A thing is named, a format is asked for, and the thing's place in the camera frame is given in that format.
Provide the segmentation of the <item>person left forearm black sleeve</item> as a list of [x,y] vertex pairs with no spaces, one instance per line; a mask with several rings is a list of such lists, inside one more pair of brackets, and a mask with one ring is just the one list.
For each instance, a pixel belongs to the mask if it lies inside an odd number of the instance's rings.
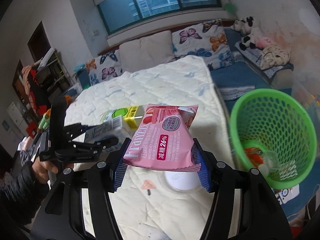
[[29,224],[49,192],[48,182],[36,179],[33,162],[26,162],[14,181],[1,189],[1,232]]

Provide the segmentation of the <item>person left hand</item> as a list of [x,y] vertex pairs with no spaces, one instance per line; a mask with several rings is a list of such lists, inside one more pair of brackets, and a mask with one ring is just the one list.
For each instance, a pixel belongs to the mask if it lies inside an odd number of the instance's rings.
[[48,173],[58,174],[59,169],[51,161],[40,161],[37,157],[33,162],[32,171],[41,184],[46,184],[49,180]]

